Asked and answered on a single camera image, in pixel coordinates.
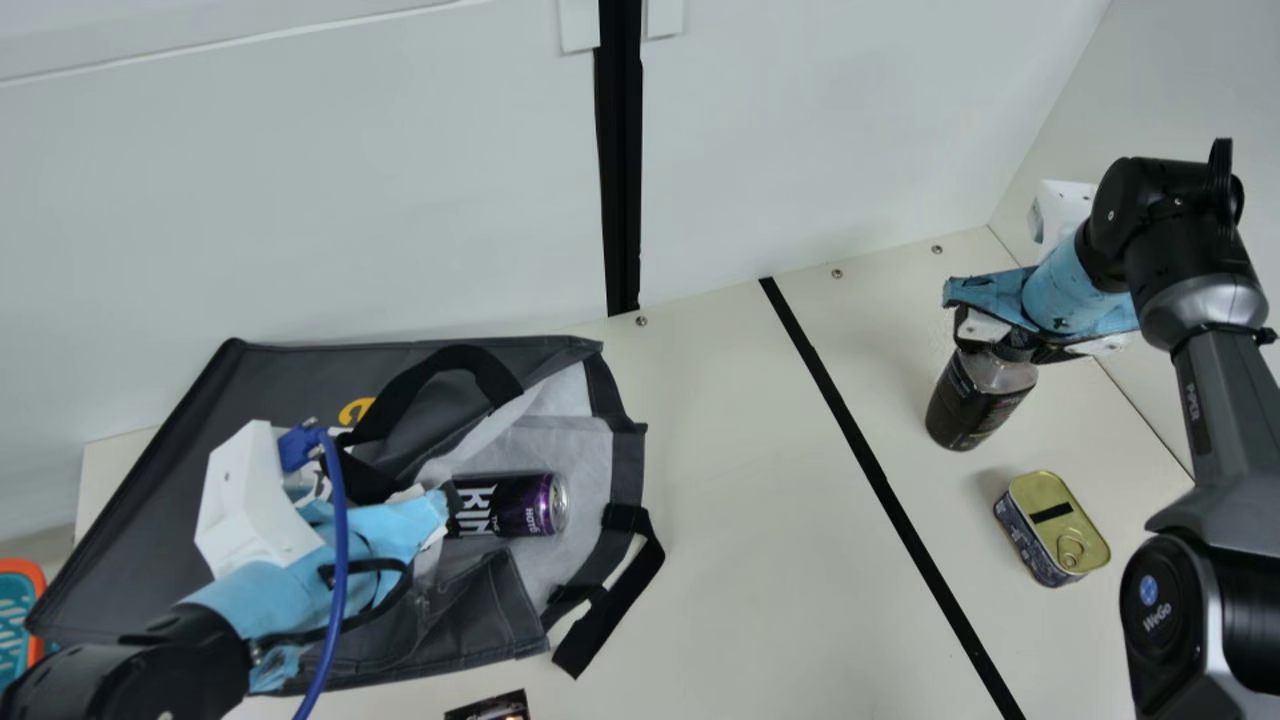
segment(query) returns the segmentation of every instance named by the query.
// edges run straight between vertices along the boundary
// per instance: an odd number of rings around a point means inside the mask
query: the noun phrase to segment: orange object
[[[35,588],[35,594],[32,596],[32,605],[45,594],[45,571],[40,569],[31,560],[23,560],[20,557],[0,557],[0,575],[13,574],[22,575],[31,580]],[[35,635],[28,635],[27,638],[27,667],[35,665],[41,657],[45,656],[45,642]]]

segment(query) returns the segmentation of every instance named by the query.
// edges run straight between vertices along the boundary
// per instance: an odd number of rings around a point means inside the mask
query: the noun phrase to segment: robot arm
[[[5,688],[0,719],[216,720],[247,693],[279,689],[297,675],[335,605],[340,525],[306,482],[320,445],[333,448],[316,441],[324,432],[303,424],[278,437],[253,420],[211,452],[196,544],[214,582],[140,633],[44,659]],[[447,519],[440,491],[347,512],[340,630],[403,597],[410,564],[444,534]]]
[[[1142,719],[1280,717],[1280,389],[1243,208],[1229,140],[1208,163],[1124,158],[1039,266],[943,290],[961,347],[1016,327],[1043,364],[1140,329],[1172,359],[1196,487],[1148,520],[1121,580]]]

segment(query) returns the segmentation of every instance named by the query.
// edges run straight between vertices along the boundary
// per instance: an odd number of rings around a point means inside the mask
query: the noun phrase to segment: white table
[[[539,720],[997,717],[760,288],[645,315],[566,331],[604,341],[630,415],[650,423],[645,505],[668,551],[591,667],[573,682],[541,656],[334,692],[314,717],[434,720],[515,688]],[[136,455],[142,436],[124,437],[106,442]],[[83,492],[101,498],[128,452],[90,450]],[[232,717],[296,705],[255,698]]]
[[[943,281],[1012,266],[982,228],[777,282],[1021,710],[1132,717],[1120,574],[1146,519],[1190,478],[1091,359],[1042,368],[1027,401],[972,452],[942,450],[924,430],[954,346]],[[992,516],[1009,480],[1039,469],[1066,480],[1111,546],[1110,565],[1059,589],[1030,578]]]

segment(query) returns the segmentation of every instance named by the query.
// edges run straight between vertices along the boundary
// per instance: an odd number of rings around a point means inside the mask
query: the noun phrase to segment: purple can
[[[536,537],[564,530],[568,497],[556,473],[502,473],[453,478],[457,510],[449,537]]]

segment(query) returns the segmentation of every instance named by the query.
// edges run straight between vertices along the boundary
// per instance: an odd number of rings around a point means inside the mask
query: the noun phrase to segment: energy drink can
[[[1107,542],[1053,473],[1014,478],[996,501],[996,518],[1044,587],[1078,582],[1111,560]]]
[[[568,496],[556,473],[466,475],[452,483],[448,537],[554,536],[568,520]]]

